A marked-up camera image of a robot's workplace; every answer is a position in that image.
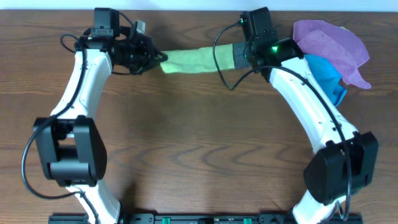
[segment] table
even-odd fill
[[[211,46],[239,12],[125,11],[147,24],[160,50]],[[398,219],[398,14],[271,12],[279,37],[300,19],[323,19],[357,34],[371,59],[359,68],[370,90],[347,86],[339,110],[380,148],[372,184],[353,197],[365,223]],[[36,117],[60,100],[74,57],[59,36],[92,26],[93,11],[0,13],[0,223],[44,223],[53,212],[84,212],[75,198],[45,201],[21,181],[22,149]],[[231,29],[219,44],[242,40]],[[225,72],[235,81],[244,71]],[[128,212],[257,213],[288,210],[301,199],[302,171],[312,158],[309,140],[284,99],[260,75],[235,91],[216,73],[112,76],[105,84],[96,125],[108,150],[105,178]],[[35,146],[27,161],[32,185],[64,193],[47,181]]]

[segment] blue cloth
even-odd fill
[[[325,58],[312,54],[304,55],[311,73],[321,86],[322,90],[335,105],[339,105],[347,93],[347,90],[338,84],[341,74]]]

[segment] light green cloth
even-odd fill
[[[213,47],[195,50],[171,50],[164,52],[169,59],[160,63],[164,73],[202,73],[217,71],[213,59]],[[234,69],[233,45],[216,47],[216,57],[220,70]]]

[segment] green light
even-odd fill
[[[278,46],[273,46],[273,47],[271,47],[272,48],[272,51],[274,52],[274,53],[276,53],[277,51],[278,51]]]

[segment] black metal base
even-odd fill
[[[87,224],[88,215],[51,215],[49,224]],[[325,224],[363,224],[361,215],[350,215],[347,222],[334,216]],[[291,213],[264,212],[258,215],[121,215],[119,224],[297,224]]]

